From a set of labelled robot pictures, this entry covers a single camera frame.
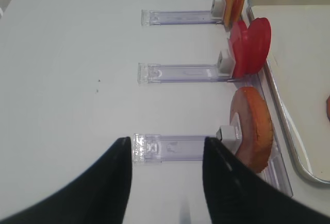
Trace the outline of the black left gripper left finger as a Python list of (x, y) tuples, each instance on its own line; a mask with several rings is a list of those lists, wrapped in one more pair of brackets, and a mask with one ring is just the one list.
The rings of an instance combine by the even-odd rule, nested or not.
[(1, 223), (122, 223), (133, 174), (131, 139), (117, 139), (67, 186)]

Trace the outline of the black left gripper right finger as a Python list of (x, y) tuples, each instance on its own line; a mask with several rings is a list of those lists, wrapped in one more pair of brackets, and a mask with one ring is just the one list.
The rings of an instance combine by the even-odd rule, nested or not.
[(206, 137), (203, 190), (212, 223), (329, 223), (329, 217), (259, 178), (218, 139)]

